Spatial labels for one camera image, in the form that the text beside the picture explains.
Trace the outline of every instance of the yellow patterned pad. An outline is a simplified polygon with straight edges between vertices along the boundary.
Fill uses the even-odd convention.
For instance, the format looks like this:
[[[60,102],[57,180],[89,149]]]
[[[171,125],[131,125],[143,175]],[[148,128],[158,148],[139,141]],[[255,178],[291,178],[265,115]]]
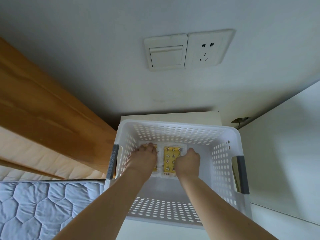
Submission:
[[[180,157],[181,148],[177,146],[165,146],[164,147],[164,167],[163,171],[165,175],[170,175],[175,172],[174,163],[177,157]]]
[[[156,165],[154,166],[153,171],[156,172],[157,169],[158,169],[158,166],[157,166],[157,164],[156,164]]]

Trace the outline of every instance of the white plastic basket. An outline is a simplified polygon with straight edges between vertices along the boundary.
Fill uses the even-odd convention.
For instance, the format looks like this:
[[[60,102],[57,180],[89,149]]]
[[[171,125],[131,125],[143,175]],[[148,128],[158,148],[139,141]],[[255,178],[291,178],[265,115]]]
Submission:
[[[105,190],[113,182],[115,165],[115,177],[118,178],[131,152],[141,141],[184,143],[192,147],[201,156],[199,177],[226,202],[249,218],[252,217],[241,139],[236,129],[225,126],[124,120],[118,127],[114,141]],[[232,157],[237,157],[242,193],[238,193],[234,187]],[[132,204],[127,218],[183,227],[203,227],[180,182],[170,178],[150,177]]]

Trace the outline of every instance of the blue quilted mattress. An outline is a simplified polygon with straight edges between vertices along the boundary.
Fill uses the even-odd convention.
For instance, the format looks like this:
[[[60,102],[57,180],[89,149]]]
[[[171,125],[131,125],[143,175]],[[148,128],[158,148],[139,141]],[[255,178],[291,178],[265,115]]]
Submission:
[[[0,183],[0,240],[52,239],[96,199],[104,182]]]

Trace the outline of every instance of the gray basket handle grip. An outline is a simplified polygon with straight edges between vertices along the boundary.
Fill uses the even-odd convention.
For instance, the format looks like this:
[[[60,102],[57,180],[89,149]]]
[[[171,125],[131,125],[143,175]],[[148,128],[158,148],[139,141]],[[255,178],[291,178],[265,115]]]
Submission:
[[[239,178],[240,178],[240,189],[241,193],[248,195],[249,194],[249,184],[246,171],[246,163],[244,156],[237,156]]]
[[[110,156],[106,179],[111,180],[113,178],[113,174],[115,172],[116,164],[117,164],[118,151],[119,151],[119,145],[114,144],[112,148],[111,156]]]

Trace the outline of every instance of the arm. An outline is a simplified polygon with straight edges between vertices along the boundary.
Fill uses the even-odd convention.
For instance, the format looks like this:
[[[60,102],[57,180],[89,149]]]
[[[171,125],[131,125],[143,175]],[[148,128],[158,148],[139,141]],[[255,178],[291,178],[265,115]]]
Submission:
[[[116,182],[79,213],[54,240],[116,239],[130,207],[157,161],[152,143],[133,152]]]
[[[210,239],[261,239],[276,238],[233,208],[199,179],[200,155],[190,148],[188,153],[176,159],[176,173],[186,194]]]

